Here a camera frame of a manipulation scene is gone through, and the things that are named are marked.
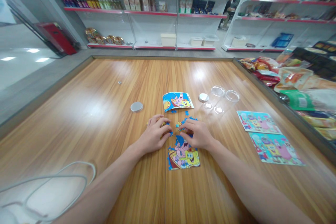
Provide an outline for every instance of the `metal lid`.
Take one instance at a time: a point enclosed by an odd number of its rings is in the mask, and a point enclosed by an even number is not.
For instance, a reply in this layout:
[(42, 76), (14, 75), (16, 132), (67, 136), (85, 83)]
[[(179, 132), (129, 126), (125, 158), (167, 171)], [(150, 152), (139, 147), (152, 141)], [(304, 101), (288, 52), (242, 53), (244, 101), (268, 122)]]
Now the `metal lid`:
[(141, 102), (135, 102), (131, 105), (131, 110), (132, 112), (136, 113), (136, 112), (139, 112), (143, 109), (143, 105)]
[(208, 96), (207, 94), (202, 93), (202, 94), (200, 94), (200, 95), (198, 96), (198, 99), (199, 99), (201, 102), (205, 102), (205, 101), (208, 101), (208, 100), (209, 100), (209, 96)]

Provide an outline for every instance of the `white cable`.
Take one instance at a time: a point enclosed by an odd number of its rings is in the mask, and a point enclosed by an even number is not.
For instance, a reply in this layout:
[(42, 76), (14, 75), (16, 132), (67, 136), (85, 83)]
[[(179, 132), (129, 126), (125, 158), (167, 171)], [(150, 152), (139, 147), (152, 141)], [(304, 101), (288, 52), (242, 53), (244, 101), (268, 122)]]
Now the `white cable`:
[[(44, 221), (44, 222), (51, 222), (51, 221), (54, 221), (56, 220), (58, 217), (60, 217), (61, 215), (63, 215), (70, 207), (72, 207), (72, 205), (78, 200), (78, 198), (82, 195), (82, 193), (84, 192), (85, 188), (86, 188), (86, 185), (88, 184), (88, 179), (83, 176), (83, 175), (58, 175), (60, 172), (62, 172), (64, 169), (68, 168), (69, 166), (73, 165), (73, 164), (76, 164), (76, 163), (83, 163), (83, 164), (86, 164), (86, 165), (89, 165), (91, 166), (92, 170), (93, 170), (93, 175), (92, 175), (92, 179), (91, 181), (89, 182), (89, 185), (92, 183), (92, 181), (95, 179), (96, 177), (96, 168), (93, 164), (91, 163), (88, 163), (88, 162), (83, 162), (83, 161), (77, 161), (77, 162), (73, 162), (71, 164), (68, 164), (67, 166), (65, 166), (64, 168), (62, 168), (61, 170), (59, 170), (55, 175), (50, 175), (50, 176), (40, 176), (40, 177), (34, 177), (34, 178), (31, 178), (31, 179), (27, 179), (27, 180), (24, 180), (24, 181), (21, 181), (21, 182), (18, 182), (18, 183), (15, 183), (13, 185), (10, 185), (6, 188), (3, 188), (3, 189), (0, 189), (0, 193), (4, 192), (4, 191), (7, 191), (13, 187), (17, 187), (19, 185), (22, 185), (22, 184), (25, 184), (25, 183), (28, 183), (28, 182), (31, 182), (31, 181), (34, 181), (34, 180), (40, 180), (40, 179), (48, 179), (46, 182), (42, 183), (40, 186), (38, 186), (31, 194), (28, 195), (28, 197), (24, 200), (23, 204), (22, 204), (22, 208), (24, 210), (24, 212), (31, 218), (35, 219), (35, 220), (38, 220), (38, 221)], [(82, 191), (79, 193), (79, 195), (59, 214), (57, 215), (56, 217), (42, 217), (42, 216), (39, 216), (38, 214), (36, 214), (35, 212), (32, 212), (29, 210), (29, 208), (27, 207), (27, 203), (28, 203), (28, 200), (30, 199), (30, 197), (38, 190), (40, 189), (43, 185), (45, 185), (47, 182), (49, 182), (51, 179), (53, 178), (61, 178), (61, 177), (79, 177), (79, 178), (83, 178), (84, 179), (84, 187), (82, 189)]]

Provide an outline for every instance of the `green package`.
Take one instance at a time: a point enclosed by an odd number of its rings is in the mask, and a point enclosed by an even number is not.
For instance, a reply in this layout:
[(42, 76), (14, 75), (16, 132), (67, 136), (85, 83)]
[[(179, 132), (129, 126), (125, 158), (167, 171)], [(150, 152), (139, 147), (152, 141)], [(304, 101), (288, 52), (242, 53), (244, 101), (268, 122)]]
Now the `green package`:
[(315, 111), (315, 106), (308, 94), (299, 90), (281, 90), (280, 93), (287, 95), (288, 99), (285, 99), (285, 102), (292, 109)]

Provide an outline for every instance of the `forearm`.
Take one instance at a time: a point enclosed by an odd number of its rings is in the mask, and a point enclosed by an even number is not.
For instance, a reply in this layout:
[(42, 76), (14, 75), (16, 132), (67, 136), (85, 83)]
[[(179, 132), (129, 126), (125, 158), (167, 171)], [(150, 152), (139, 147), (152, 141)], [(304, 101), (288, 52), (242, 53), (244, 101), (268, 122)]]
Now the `forearm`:
[(54, 223), (102, 223), (142, 154), (131, 145), (87, 187), (75, 205)]
[(217, 140), (208, 148), (239, 198), (260, 223), (313, 223), (283, 193)]

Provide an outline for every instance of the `red fire extinguisher box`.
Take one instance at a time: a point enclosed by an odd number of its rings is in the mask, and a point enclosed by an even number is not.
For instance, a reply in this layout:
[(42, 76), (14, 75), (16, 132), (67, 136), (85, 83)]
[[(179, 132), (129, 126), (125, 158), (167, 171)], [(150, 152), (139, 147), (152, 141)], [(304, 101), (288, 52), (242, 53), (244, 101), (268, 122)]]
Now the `red fire extinguisher box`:
[(76, 53), (68, 38), (54, 23), (37, 23), (35, 25), (59, 51), (68, 55)]

